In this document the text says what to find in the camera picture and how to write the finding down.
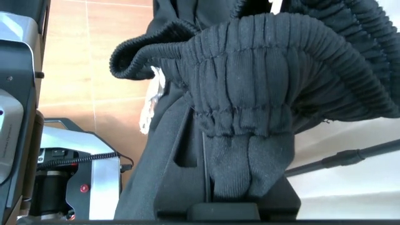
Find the black fabric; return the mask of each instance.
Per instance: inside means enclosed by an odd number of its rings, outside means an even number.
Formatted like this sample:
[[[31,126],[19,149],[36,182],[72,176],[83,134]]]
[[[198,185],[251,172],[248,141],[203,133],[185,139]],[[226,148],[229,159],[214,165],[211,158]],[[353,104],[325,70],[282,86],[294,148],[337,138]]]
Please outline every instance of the black fabric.
[[[221,15],[232,19],[206,22],[200,2],[185,11],[156,1],[148,33],[111,57],[117,78],[151,79],[144,68],[157,66],[169,91],[181,91],[156,108],[118,219],[154,219],[152,199],[188,109],[207,136],[214,201],[264,196],[293,160],[294,135],[323,120],[400,117],[399,34],[375,1],[292,0],[276,16],[260,1],[226,1]]]

